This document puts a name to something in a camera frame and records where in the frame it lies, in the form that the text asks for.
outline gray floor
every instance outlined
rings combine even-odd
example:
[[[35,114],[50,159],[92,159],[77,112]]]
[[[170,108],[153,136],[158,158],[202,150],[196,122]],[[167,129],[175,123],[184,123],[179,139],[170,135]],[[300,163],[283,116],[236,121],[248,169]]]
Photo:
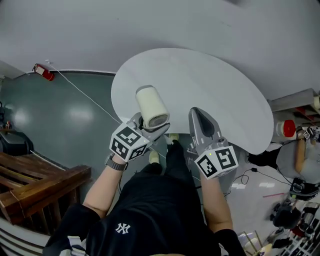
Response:
[[[111,103],[112,76],[79,73],[64,75],[117,118]],[[24,132],[33,141],[36,151],[69,168],[81,164],[92,167],[92,181],[81,188],[83,200],[92,182],[104,169],[105,159],[110,153],[111,134],[118,124],[59,74],[51,82],[37,74],[23,75],[15,80],[6,79],[0,100],[4,104],[6,121],[11,121],[14,129]],[[183,146],[186,147],[190,142],[188,134],[180,135]],[[159,139],[154,148],[166,155],[163,138]],[[123,174],[121,186],[148,163],[148,156],[149,153],[146,153],[130,162]],[[163,157],[160,163],[166,166]],[[193,164],[191,171],[199,178],[199,172]],[[233,171],[220,179],[225,193],[229,191],[235,173]],[[195,184],[199,186],[200,182],[196,178]]]

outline person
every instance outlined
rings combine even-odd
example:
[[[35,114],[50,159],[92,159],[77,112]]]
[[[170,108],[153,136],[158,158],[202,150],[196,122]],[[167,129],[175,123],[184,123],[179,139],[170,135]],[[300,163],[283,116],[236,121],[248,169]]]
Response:
[[[297,132],[297,140],[259,155],[248,153],[246,157],[247,162],[270,166],[286,178],[300,178],[311,184],[320,182],[320,145],[313,139],[306,140],[302,129]]]
[[[200,177],[203,208],[177,134],[167,137],[164,175],[159,155],[123,186],[109,211],[122,171],[106,166],[83,204],[69,207],[44,256],[245,256],[217,178]],[[114,155],[120,165],[124,161]]]

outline white round table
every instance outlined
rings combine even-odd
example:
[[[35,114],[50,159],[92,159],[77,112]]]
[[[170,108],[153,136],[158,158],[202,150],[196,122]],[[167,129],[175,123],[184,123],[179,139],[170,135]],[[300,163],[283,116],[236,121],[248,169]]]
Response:
[[[270,144],[274,121],[257,87],[228,63],[198,51],[159,48],[142,52],[116,73],[111,100],[115,113],[127,122],[139,112],[136,90],[152,85],[170,112],[168,133],[189,133],[192,107],[208,112],[222,136],[251,154]]]

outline black pants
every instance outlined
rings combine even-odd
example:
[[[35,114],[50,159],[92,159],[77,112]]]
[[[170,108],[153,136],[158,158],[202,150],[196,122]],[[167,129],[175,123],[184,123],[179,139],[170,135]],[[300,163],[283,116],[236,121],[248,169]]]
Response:
[[[167,146],[167,149],[168,153],[166,154],[166,169],[164,175],[174,178],[185,185],[195,187],[192,174],[186,165],[183,147],[177,140],[174,140],[172,145]],[[132,178],[145,176],[147,174],[160,175],[161,172],[162,166],[159,163],[149,163]]]
[[[278,166],[276,161],[280,152],[280,148],[272,151],[264,151],[263,153],[258,155],[249,154],[248,160],[250,163],[256,166],[270,166],[277,170]]]

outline fire extinguisher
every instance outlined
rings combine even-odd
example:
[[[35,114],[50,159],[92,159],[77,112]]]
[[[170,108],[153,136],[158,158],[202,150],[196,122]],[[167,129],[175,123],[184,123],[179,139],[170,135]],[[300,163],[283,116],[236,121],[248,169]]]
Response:
[[[53,73],[51,73],[44,66],[41,66],[38,63],[34,65],[32,70],[38,73],[39,75],[43,76],[45,79],[48,79],[49,81],[52,81],[55,78],[55,75]]]

